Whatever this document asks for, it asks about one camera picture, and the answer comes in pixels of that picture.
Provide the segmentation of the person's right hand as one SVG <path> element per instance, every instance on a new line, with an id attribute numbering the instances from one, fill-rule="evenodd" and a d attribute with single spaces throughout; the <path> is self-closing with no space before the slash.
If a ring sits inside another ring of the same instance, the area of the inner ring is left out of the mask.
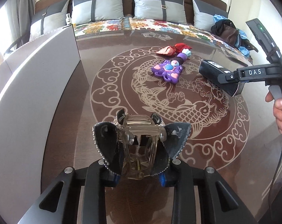
<path id="1" fill-rule="evenodd" d="M 282 98 L 275 100 L 273 106 L 273 115 L 279 132 L 282 134 Z"/>

